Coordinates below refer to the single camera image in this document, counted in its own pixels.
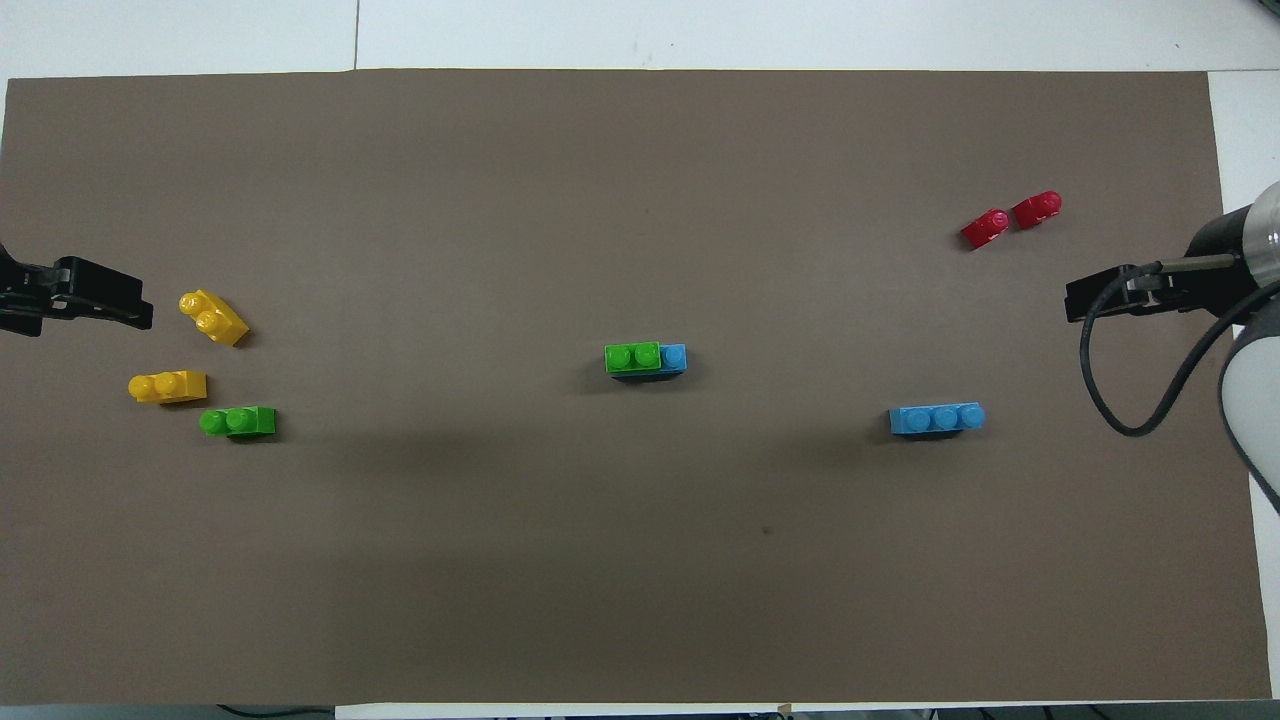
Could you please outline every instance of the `red stud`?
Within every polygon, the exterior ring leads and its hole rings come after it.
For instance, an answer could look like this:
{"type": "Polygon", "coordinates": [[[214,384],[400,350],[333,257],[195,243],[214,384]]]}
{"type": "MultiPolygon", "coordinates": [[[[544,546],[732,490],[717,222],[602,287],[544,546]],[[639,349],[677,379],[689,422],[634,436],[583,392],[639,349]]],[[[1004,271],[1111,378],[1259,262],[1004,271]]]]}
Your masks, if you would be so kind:
{"type": "Polygon", "coordinates": [[[974,250],[978,250],[983,245],[996,240],[996,236],[1009,229],[1009,213],[1004,210],[992,208],[982,214],[980,218],[969,223],[969,227],[960,231],[966,238],[969,238],[969,245],[974,250]]]}
{"type": "Polygon", "coordinates": [[[1034,228],[1061,211],[1062,196],[1052,190],[1014,205],[1014,217],[1018,218],[1018,227],[1023,229],[1034,228]]]}

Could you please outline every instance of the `yellow lego brick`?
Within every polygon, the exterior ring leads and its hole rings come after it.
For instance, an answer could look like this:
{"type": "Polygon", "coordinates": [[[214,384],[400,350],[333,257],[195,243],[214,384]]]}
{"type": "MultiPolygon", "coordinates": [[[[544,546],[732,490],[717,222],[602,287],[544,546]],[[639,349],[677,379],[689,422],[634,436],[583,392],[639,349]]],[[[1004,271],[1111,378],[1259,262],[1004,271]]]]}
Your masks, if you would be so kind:
{"type": "Polygon", "coordinates": [[[205,391],[205,374],[196,370],[133,375],[129,380],[129,395],[138,402],[157,405],[209,397],[205,391]]]}
{"type": "Polygon", "coordinates": [[[197,290],[178,300],[178,310],[196,322],[196,329],[209,340],[223,345],[236,345],[248,332],[248,325],[221,297],[197,290]]]}

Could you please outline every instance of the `white table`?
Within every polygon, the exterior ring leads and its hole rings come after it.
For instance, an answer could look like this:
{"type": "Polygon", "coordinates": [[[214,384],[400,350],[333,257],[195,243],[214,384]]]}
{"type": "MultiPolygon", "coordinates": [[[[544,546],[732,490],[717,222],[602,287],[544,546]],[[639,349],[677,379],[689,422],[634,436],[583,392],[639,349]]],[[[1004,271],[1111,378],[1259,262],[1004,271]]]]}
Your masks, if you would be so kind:
{"type": "MultiPolygon", "coordinates": [[[[1280,18],[1251,0],[0,1],[5,79],[417,67],[1210,70],[1224,210],[1252,202],[1280,179],[1280,18]]],[[[1176,240],[1170,254],[1189,240],[1190,233],[1176,240]]],[[[1217,419],[1210,421],[1215,427],[1208,432],[1217,432],[1217,419]]],[[[1280,519],[1257,488],[1251,491],[1275,693],[1280,519]]],[[[797,702],[803,700],[777,698],[796,701],[797,712],[927,705],[797,702]]],[[[973,700],[960,705],[982,705],[973,700]]],[[[339,708],[339,717],[776,708],[433,703],[351,706],[339,708]]]]}

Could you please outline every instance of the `black cable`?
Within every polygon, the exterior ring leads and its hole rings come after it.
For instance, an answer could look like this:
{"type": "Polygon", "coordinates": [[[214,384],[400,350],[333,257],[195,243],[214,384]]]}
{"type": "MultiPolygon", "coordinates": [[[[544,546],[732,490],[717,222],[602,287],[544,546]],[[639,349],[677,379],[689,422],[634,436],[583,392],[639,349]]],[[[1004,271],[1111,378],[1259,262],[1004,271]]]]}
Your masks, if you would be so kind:
{"type": "MultiPolygon", "coordinates": [[[[1103,288],[1102,292],[1093,300],[1093,304],[1089,305],[1089,311],[1084,315],[1084,327],[1080,329],[1080,373],[1084,375],[1084,388],[1089,391],[1089,398],[1093,400],[1094,407],[1097,407],[1098,413],[1102,414],[1102,419],[1111,425],[1111,429],[1126,437],[1142,437],[1156,429],[1160,423],[1165,420],[1165,416],[1169,415],[1169,411],[1174,406],[1174,401],[1178,400],[1178,396],[1183,392],[1183,386],[1187,384],[1187,378],[1190,377],[1192,370],[1196,369],[1196,365],[1198,365],[1208,352],[1213,341],[1221,337],[1221,334],[1242,316],[1256,310],[1258,305],[1268,300],[1272,295],[1280,293],[1280,282],[1274,282],[1251,292],[1244,297],[1244,300],[1240,300],[1233,305],[1230,310],[1224,313],[1221,318],[1204,331],[1204,334],[1196,341],[1196,345],[1192,346],[1190,352],[1187,354],[1183,364],[1179,365],[1178,372],[1174,373],[1174,379],[1169,382],[1169,388],[1165,389],[1165,395],[1160,398],[1160,404],[1156,405],[1156,410],[1151,414],[1151,418],[1147,418],[1147,421],[1140,425],[1132,427],[1124,424],[1119,418],[1116,418],[1115,413],[1111,411],[1111,407],[1107,406],[1106,401],[1102,400],[1102,395],[1098,392],[1098,384],[1093,379],[1093,364],[1089,360],[1089,338],[1093,336],[1093,322],[1098,319],[1098,313],[1102,311],[1102,306],[1106,305],[1107,301],[1111,300],[1111,297],[1119,292],[1125,283],[1143,275],[1157,274],[1162,268],[1164,265],[1161,263],[1148,263],[1121,273],[1120,277],[1107,283],[1107,287],[1103,288]]],[[[1280,511],[1280,505],[1276,506],[1276,510],[1280,511]]]]}
{"type": "Polygon", "coordinates": [[[276,710],[274,712],[248,712],[246,710],[236,710],[229,705],[219,705],[218,707],[239,717],[289,717],[293,715],[333,715],[332,707],[291,707],[288,710],[276,710]]]}

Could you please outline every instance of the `lego brick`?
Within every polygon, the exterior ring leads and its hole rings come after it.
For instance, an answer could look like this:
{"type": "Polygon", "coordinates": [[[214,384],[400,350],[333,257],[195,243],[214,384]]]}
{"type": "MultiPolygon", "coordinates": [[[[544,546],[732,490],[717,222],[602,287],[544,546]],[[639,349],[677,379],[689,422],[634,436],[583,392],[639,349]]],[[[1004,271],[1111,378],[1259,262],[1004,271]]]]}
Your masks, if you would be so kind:
{"type": "Polygon", "coordinates": [[[154,375],[133,375],[129,395],[138,402],[186,402],[207,397],[205,374],[196,370],[175,370],[154,375]]]}
{"type": "Polygon", "coordinates": [[[204,290],[188,292],[178,300],[178,310],[196,323],[196,329],[209,340],[236,345],[248,332],[248,325],[221,297],[204,290]]]}
{"type": "Polygon", "coordinates": [[[890,429],[896,436],[975,430],[986,420],[987,413],[977,402],[916,405],[888,411],[890,429]]]}
{"type": "Polygon", "coordinates": [[[275,434],[275,409],[261,405],[207,410],[200,416],[206,436],[251,438],[275,434]]]}
{"type": "Polygon", "coordinates": [[[980,218],[965,225],[961,234],[969,240],[969,245],[978,250],[983,245],[996,240],[996,236],[1009,229],[1009,213],[998,208],[992,208],[980,218]]]}
{"type": "Polygon", "coordinates": [[[1014,217],[1018,218],[1018,227],[1023,229],[1034,228],[1061,211],[1062,196],[1052,190],[1014,205],[1014,217]]]}
{"type": "Polygon", "coordinates": [[[630,373],[612,373],[613,379],[644,378],[654,375],[678,375],[689,369],[689,356],[684,343],[659,345],[659,360],[662,366],[657,370],[632,370],[630,373]]]}
{"type": "Polygon", "coordinates": [[[604,372],[611,375],[662,369],[658,341],[604,346],[604,372]]]}

